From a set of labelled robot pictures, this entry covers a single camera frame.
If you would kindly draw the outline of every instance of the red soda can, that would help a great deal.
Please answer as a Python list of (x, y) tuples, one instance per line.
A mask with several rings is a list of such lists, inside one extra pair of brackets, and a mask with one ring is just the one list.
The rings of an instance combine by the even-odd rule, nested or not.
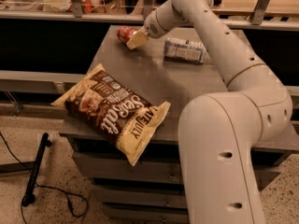
[(121, 42), (127, 43), (131, 39), (131, 37), (135, 35), (136, 32), (136, 28), (129, 26), (121, 26), (118, 29), (117, 35)]

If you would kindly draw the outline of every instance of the chip bag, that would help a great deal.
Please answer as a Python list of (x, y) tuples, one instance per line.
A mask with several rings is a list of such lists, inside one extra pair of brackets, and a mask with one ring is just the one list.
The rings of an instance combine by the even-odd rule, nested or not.
[(168, 102), (152, 105), (125, 88), (98, 64), (52, 103), (66, 108), (122, 151), (134, 166), (163, 122)]

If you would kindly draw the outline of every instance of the power cord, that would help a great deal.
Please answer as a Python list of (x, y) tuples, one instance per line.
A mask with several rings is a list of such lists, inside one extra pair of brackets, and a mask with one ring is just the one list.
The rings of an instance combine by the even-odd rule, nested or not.
[[(31, 173), (31, 169), (29, 167), (27, 167), (22, 161), (20, 161), (14, 154), (13, 152), (11, 151), (8, 143), (7, 143), (7, 140), (5, 139), (5, 137), (1, 134), (0, 132), (0, 136), (3, 140), (3, 142), (5, 143), (6, 147), (7, 147), (7, 150), (9, 151), (9, 153), (11, 154), (11, 156), (18, 162), (20, 163), (27, 171), (29, 171)], [(42, 188), (42, 189), (53, 189), (53, 190), (58, 190), (60, 192), (62, 192), (66, 199), (67, 199), (67, 207), (68, 207), (68, 210), (70, 211), (70, 213), (72, 214), (73, 217), (76, 217), (76, 218), (80, 218), (80, 217), (83, 217), (88, 209), (89, 209), (89, 203), (88, 203), (88, 200), (87, 198), (84, 198), (82, 195), (79, 195), (79, 194), (76, 194), (76, 193), (73, 193), (73, 192), (69, 192), (69, 191), (65, 191), (63, 189), (59, 189), (59, 188), (55, 188), (55, 187), (51, 187), (51, 186), (45, 186), (45, 185), (38, 185), (36, 183), (36, 188)], [(72, 201), (70, 200), (70, 196), (74, 196), (74, 197), (79, 197), (83, 202), (85, 202), (86, 204), (86, 207), (85, 207), (85, 210), (81, 213), (81, 214), (75, 214), (74, 212), (74, 206), (73, 206), (73, 203)], [(25, 216), (24, 216), (24, 213), (23, 213), (23, 206), (21, 204), (21, 217), (24, 221), (25, 224), (27, 224), (26, 222), (26, 219), (25, 219)]]

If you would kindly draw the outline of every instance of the robotic arm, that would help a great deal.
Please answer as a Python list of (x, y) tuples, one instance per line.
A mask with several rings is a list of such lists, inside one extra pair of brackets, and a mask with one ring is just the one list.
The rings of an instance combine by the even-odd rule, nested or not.
[(145, 20), (158, 38), (190, 23), (228, 92), (184, 108), (178, 146), (191, 224), (264, 224), (250, 150), (282, 132), (292, 100), (255, 52), (211, 11), (212, 0), (168, 0)]

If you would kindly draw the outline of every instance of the speckled floor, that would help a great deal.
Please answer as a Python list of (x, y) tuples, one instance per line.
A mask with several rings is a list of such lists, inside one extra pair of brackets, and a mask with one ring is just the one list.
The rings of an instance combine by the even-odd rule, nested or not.
[[(100, 223), (153, 224), (155, 222), (121, 220), (105, 217), (101, 204), (90, 196), (90, 182), (83, 177), (71, 159), (72, 149), (58, 131), (65, 112), (45, 106), (27, 105), (18, 117), (13, 117), (13, 106), (0, 104), (0, 131), (13, 153), (21, 161), (35, 158), (43, 133), (50, 135), (52, 147), (46, 148), (37, 179), (39, 185), (65, 189), (89, 200), (89, 211), (84, 217), (72, 217), (65, 195), (51, 189), (36, 188), (36, 202), (23, 208), (27, 223)], [(0, 140), (0, 164), (15, 162)], [(299, 223), (299, 155), (291, 155), (281, 167), (283, 173), (262, 192), (267, 224)], [(0, 175), (0, 224), (24, 223), (21, 218), (21, 199), (29, 179), (28, 172)], [(84, 210), (84, 202), (72, 198), (76, 214)]]

